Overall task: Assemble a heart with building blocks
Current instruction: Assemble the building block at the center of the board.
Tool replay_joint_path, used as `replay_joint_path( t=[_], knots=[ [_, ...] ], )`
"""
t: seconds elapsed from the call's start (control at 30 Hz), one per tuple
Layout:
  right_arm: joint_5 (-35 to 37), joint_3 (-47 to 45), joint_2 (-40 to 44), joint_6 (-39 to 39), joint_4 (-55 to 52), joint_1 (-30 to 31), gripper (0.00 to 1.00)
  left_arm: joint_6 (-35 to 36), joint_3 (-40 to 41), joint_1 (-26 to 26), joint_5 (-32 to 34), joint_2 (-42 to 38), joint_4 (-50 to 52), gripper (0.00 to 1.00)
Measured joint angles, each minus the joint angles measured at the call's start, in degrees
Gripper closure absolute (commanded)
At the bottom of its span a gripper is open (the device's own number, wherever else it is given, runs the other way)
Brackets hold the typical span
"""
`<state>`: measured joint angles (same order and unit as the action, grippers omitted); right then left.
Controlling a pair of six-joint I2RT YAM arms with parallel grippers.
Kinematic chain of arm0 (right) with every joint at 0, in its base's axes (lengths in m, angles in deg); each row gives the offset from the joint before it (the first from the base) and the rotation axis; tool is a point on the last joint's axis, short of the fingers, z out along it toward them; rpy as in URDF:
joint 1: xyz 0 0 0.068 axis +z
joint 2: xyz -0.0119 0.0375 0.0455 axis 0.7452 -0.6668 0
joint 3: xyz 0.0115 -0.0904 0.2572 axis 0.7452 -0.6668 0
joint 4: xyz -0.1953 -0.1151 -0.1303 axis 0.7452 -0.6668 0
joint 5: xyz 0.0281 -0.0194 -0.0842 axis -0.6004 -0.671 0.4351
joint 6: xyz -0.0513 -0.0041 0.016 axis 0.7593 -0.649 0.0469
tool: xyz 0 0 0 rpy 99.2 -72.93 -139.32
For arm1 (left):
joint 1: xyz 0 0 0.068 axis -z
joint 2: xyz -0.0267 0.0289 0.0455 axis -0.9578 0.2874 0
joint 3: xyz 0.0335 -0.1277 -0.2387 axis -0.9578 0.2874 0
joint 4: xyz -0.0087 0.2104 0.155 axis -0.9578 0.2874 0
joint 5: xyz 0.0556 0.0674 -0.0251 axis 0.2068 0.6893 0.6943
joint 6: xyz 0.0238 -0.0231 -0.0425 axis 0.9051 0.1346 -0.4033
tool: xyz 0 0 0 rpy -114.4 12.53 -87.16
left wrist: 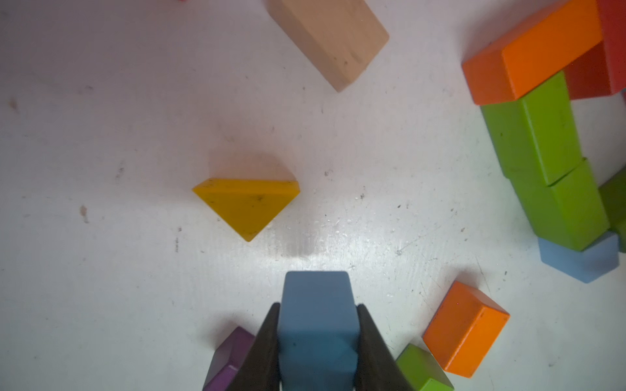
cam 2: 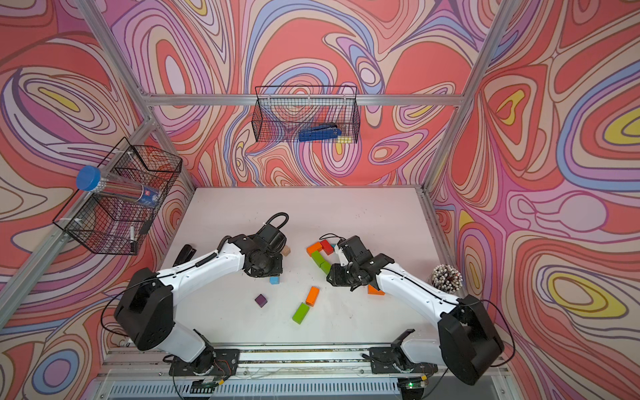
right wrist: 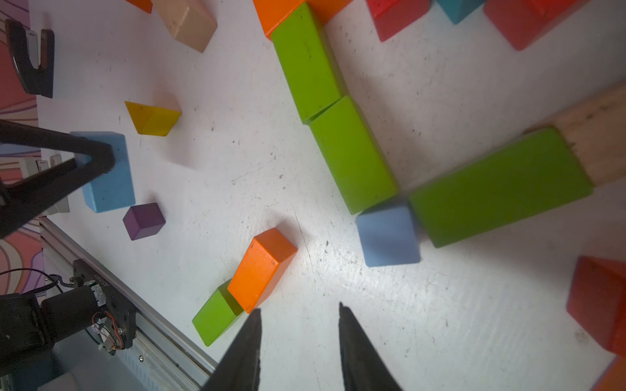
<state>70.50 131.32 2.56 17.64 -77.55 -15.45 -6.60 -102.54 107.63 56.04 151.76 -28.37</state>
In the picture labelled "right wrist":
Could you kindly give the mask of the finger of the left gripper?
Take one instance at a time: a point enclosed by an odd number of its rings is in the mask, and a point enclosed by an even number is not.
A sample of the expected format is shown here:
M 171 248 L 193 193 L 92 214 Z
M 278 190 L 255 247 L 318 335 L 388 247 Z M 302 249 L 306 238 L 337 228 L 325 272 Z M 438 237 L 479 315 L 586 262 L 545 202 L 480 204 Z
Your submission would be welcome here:
M 115 166 L 112 146 L 107 143 L 16 122 L 1 121 L 1 142 L 73 152 L 91 159 L 84 166 L 71 159 L 11 185 L 2 184 L 2 238 Z

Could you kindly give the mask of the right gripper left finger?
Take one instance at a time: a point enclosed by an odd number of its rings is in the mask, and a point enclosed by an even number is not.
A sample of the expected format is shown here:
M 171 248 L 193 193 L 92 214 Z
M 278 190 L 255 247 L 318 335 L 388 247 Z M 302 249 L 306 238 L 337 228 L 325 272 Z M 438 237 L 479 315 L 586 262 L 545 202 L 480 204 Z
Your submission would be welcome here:
M 257 391 L 260 382 L 262 340 L 261 310 L 255 309 L 246 319 L 215 372 L 201 387 L 206 390 Z

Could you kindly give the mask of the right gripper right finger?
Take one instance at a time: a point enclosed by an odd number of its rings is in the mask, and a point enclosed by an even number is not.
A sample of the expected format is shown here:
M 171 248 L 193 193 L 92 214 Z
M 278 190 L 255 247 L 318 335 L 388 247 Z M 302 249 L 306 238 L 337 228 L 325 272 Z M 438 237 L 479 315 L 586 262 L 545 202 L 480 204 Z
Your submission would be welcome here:
M 345 390 L 401 390 L 352 310 L 342 303 L 338 329 Z

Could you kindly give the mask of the light blue cube block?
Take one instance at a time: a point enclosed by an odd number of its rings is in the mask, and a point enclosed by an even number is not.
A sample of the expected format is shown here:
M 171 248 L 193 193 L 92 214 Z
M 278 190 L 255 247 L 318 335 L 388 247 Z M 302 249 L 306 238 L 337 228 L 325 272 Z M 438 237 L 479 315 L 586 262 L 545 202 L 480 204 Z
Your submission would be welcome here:
M 406 199 L 376 205 L 359 214 L 355 222 L 367 267 L 410 265 L 422 260 L 417 219 Z

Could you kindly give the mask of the teal triangle block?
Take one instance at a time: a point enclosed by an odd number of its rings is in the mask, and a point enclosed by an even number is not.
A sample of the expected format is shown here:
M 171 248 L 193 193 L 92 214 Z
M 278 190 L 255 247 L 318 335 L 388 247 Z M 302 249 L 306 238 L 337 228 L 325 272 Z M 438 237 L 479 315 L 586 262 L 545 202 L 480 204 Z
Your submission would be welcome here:
M 453 24 L 459 24 L 484 5 L 486 0 L 438 0 L 437 3 Z

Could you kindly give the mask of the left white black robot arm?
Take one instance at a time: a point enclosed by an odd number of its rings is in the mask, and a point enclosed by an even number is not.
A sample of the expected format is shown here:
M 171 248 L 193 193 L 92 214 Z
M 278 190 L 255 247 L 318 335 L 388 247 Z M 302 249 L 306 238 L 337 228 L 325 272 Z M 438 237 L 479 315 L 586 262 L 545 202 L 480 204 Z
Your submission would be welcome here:
M 1 122 L 2 143 L 72 152 L 75 158 L 11 185 L 1 185 L 1 237 L 6 238 L 58 201 L 128 161 L 102 132 L 83 135 Z M 104 319 L 112 348 L 129 349 L 137 307 L 86 262 L 76 260 L 78 286 L 39 301 L 37 290 L 1 297 L 1 373 L 51 350 L 56 342 Z

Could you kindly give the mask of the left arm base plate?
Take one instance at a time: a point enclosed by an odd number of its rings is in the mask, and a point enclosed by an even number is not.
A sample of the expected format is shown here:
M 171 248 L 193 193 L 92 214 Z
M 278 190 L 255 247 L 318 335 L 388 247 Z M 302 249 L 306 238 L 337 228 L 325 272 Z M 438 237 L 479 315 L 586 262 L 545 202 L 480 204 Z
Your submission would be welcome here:
M 104 274 L 85 261 L 73 262 L 73 278 L 78 287 L 88 286 L 96 297 L 98 310 L 91 318 L 91 329 L 111 355 L 133 346 L 136 336 L 136 307 Z

